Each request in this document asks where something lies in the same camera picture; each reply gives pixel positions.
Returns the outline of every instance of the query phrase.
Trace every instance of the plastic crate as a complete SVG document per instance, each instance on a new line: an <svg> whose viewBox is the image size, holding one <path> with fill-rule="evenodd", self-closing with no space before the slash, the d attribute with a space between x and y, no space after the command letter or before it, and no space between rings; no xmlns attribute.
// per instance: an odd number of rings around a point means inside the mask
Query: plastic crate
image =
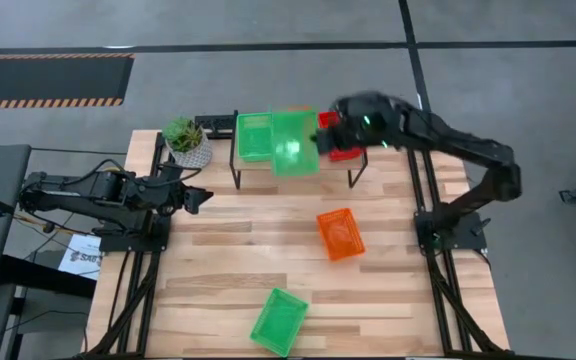
<svg viewBox="0 0 576 360"><path fill-rule="evenodd" d="M319 113L319 127L322 129L335 125L338 121L339 118L337 117L337 113L334 111ZM362 152L363 150L359 147L352 148L348 151L333 150L328 153L328 158L330 161L350 160L358 157Z"/></svg>
<svg viewBox="0 0 576 360"><path fill-rule="evenodd" d="M272 169L277 176L304 176L319 172L319 152L310 140L317 130L314 111L272 114Z"/></svg>
<svg viewBox="0 0 576 360"><path fill-rule="evenodd" d="M317 216L319 232L328 257L335 261L366 251L350 209L339 209Z"/></svg>
<svg viewBox="0 0 576 360"><path fill-rule="evenodd" d="M268 161L272 141L272 114L240 114L237 116L237 154L246 162Z"/></svg>
<svg viewBox="0 0 576 360"><path fill-rule="evenodd" d="M288 356L307 310L307 302L281 289L273 289L250 339L281 357Z"/></svg>

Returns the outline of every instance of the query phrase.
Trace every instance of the succulent plant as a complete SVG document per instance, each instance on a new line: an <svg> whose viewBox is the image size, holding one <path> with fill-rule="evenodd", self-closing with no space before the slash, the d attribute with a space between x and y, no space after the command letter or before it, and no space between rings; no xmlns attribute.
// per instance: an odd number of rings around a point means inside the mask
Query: succulent plant
<svg viewBox="0 0 576 360"><path fill-rule="evenodd" d="M199 146L203 130L194 121L179 117L171 121L162 131L164 138L174 151L186 153Z"/></svg>

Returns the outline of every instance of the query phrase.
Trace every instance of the potted plant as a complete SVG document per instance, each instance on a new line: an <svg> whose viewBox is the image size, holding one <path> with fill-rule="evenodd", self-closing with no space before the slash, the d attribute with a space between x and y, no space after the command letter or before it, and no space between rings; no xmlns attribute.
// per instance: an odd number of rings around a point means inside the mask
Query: potted plant
<svg viewBox="0 0 576 360"><path fill-rule="evenodd" d="M212 158L212 148L201 126L191 119L179 117L162 131L166 146L177 165L203 168Z"/></svg>

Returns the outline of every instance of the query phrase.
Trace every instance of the white plant pot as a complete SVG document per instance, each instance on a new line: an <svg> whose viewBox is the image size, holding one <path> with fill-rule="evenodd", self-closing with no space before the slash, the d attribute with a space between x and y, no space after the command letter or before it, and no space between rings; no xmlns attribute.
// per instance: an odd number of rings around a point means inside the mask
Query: white plant pot
<svg viewBox="0 0 576 360"><path fill-rule="evenodd" d="M203 168L208 165L210 163L210 159L212 159L212 147L210 146L210 141L208 140L206 133L203 133L199 146L188 152L184 153L180 151L174 151L170 147L170 144L168 144L168 140L166 140L166 147L172 154L172 157L175 159L175 164L179 166L189 168Z"/></svg>

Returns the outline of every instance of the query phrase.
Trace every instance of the wooden tabletop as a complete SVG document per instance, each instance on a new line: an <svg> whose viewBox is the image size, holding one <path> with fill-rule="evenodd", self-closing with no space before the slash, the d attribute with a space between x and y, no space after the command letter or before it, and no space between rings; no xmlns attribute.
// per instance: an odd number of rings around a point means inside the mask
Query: wooden tabletop
<svg viewBox="0 0 576 360"><path fill-rule="evenodd" d="M148 174L155 137L156 131L133 132L128 170ZM186 183L215 196L199 215L179 211L173 217L146 357L274 356L249 335L275 287L310 304L291 356L442 353L428 272L412 224L415 201L405 153L369 149L369 166L354 189L348 188L343 170L303 178L256 171L242 173L237 191L228 166L230 141L212 146L211 164ZM443 154L433 154L433 160L442 200L468 189L460 160ZM316 216L345 207L352 209L366 253L333 263ZM487 265L472 251L453 254L465 306L493 341L507 347ZM87 328L91 346L106 331L123 256L113 253L102 262ZM454 315L446 307L453 346L459 348ZM139 314L133 318L129 349L135 348Z"/></svg>

